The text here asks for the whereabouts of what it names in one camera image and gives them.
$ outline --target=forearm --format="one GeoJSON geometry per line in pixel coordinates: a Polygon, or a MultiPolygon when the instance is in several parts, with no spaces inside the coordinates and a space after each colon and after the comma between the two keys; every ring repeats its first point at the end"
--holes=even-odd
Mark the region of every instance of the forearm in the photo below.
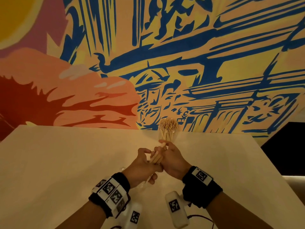
{"type": "Polygon", "coordinates": [[[220,192],[206,208],[219,229],[272,229],[259,217],[220,192]]]}
{"type": "Polygon", "coordinates": [[[104,210],[88,201],[56,229],[100,229],[106,219],[104,210]]]}

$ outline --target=hand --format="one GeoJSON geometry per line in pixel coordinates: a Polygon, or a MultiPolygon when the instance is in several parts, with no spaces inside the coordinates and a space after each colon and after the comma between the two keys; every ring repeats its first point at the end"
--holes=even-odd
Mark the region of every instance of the hand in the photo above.
{"type": "Polygon", "coordinates": [[[151,151],[145,148],[138,149],[137,158],[128,166],[122,173],[127,177],[130,188],[134,188],[141,182],[146,181],[149,176],[152,175],[148,181],[150,184],[154,184],[158,175],[155,172],[163,172],[163,167],[161,165],[154,165],[147,162],[146,155],[150,154],[151,151]]]}
{"type": "Polygon", "coordinates": [[[160,146],[155,147],[155,151],[158,150],[163,155],[161,165],[164,170],[170,176],[182,180],[192,166],[182,157],[180,150],[172,142],[166,140],[159,140],[159,142],[166,142],[166,145],[168,146],[167,150],[164,150],[160,146]]]}

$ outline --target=left hand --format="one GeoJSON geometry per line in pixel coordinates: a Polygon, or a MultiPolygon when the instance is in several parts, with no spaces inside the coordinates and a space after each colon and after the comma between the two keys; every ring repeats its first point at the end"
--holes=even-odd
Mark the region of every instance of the left hand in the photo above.
{"type": "Polygon", "coordinates": [[[134,188],[141,182],[146,181],[151,175],[152,177],[148,182],[154,184],[155,180],[158,178],[155,172],[163,172],[163,167],[161,165],[148,163],[145,155],[146,153],[150,154],[151,151],[146,148],[139,148],[137,158],[130,166],[122,171],[129,181],[130,188],[134,188]]]}

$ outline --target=white table surface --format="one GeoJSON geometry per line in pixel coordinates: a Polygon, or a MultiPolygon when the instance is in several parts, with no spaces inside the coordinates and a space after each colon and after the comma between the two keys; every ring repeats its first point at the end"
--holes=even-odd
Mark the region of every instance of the white table surface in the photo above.
{"type": "MultiPolygon", "coordinates": [[[[153,149],[157,139],[158,131],[19,126],[0,143],[0,228],[55,228],[103,177],[127,167],[139,147],[153,149]]],[[[304,205],[250,135],[178,132],[175,144],[274,229],[305,228],[304,205]]],[[[163,172],[155,185],[131,190],[132,200],[143,204],[138,228],[174,228],[164,196],[182,188],[163,172]]],[[[209,217],[195,206],[187,213],[209,217]]],[[[187,228],[212,228],[203,218],[190,221],[187,228]]],[[[116,224],[108,219],[102,228],[116,224]]]]}

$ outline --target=mural painting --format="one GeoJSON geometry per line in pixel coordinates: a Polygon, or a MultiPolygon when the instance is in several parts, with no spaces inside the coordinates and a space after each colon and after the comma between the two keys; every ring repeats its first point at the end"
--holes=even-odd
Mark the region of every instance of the mural painting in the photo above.
{"type": "Polygon", "coordinates": [[[305,0],[5,0],[0,120],[250,133],[305,107],[305,0]]]}

